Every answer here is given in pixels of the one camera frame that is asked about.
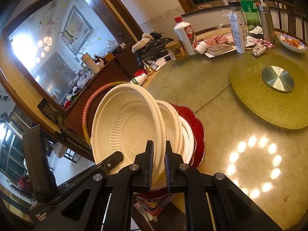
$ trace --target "bowl of food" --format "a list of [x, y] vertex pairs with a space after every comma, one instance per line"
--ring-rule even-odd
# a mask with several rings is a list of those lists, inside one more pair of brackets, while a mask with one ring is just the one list
[[304, 53], [307, 47], [299, 40], [285, 34], [278, 35], [278, 39], [287, 49], [297, 53]]

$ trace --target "wall molding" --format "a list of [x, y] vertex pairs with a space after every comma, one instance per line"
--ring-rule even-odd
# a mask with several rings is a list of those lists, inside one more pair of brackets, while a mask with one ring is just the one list
[[183, 14], [183, 13], [184, 13], [184, 10], [183, 10], [182, 7], [174, 8], [174, 9], [166, 11], [166, 12], [164, 12], [164, 13], [156, 16], [156, 17], [153, 17], [150, 20], [145, 21], [144, 23], [139, 24], [139, 26], [141, 28], [145, 28], [145, 27], [148, 27], [148, 26], [150, 26], [150, 25], [152, 25], [154, 23], [162, 21], [162, 20], [164, 20], [166, 18], [175, 16], [175, 15], [178, 15], [178, 14]]

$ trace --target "white plastic bowl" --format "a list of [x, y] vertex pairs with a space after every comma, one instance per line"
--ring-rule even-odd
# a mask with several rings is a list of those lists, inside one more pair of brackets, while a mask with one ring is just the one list
[[181, 154], [182, 148], [182, 123], [180, 116], [168, 102], [156, 100], [163, 116], [166, 140], [170, 141], [172, 152]]
[[291, 46], [290, 44], [287, 44], [286, 42], [284, 42], [284, 41], [282, 40], [282, 38], [289, 39], [289, 40], [295, 39], [295, 38], [292, 37], [292, 36], [288, 36], [288, 35], [285, 35], [285, 34], [281, 34], [281, 35], [278, 35], [277, 37], [278, 37], [279, 41], [281, 42], [281, 44], [282, 44], [283, 46], [285, 46], [287, 49], [289, 49], [289, 50], [291, 50], [291, 51], [293, 51], [293, 52], [296, 52], [296, 53], [304, 53], [304, 52], [307, 50], [307, 47], [306, 47], [301, 41], [299, 42], [299, 46], [301, 47], [301, 49], [299, 49], [299, 48], [296, 48], [296, 47]]
[[188, 122], [182, 117], [180, 116], [181, 122], [182, 122], [182, 126], [184, 127], [184, 129], [186, 130], [187, 134], [188, 134], [188, 150], [184, 148], [183, 151], [183, 161], [184, 163], [189, 163], [192, 155], [193, 155], [193, 150], [194, 150], [194, 136], [193, 136], [193, 132], [192, 129], [190, 127], [190, 125], [188, 124]]
[[152, 181], [155, 181], [164, 166], [166, 149], [161, 111], [152, 95], [141, 86], [114, 87], [104, 96], [94, 116], [91, 145], [95, 163], [121, 151], [123, 162], [110, 172], [117, 173], [145, 151], [147, 140], [154, 142]]

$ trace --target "glass jar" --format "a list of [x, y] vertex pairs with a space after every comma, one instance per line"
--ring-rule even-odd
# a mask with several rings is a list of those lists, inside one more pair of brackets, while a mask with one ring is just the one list
[[172, 60], [179, 61], [186, 56], [184, 47], [179, 40], [167, 43], [165, 47]]

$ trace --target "plaid shirt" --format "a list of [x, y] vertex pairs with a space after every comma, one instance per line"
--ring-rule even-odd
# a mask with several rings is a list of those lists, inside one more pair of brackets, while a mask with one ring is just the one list
[[29, 179], [28, 175], [25, 175], [25, 176], [21, 177], [19, 179], [19, 181], [18, 181], [18, 186], [20, 186], [21, 189], [26, 190], [26, 191], [32, 193], [33, 192], [33, 187], [32, 187], [31, 182], [28, 182], [28, 179]]

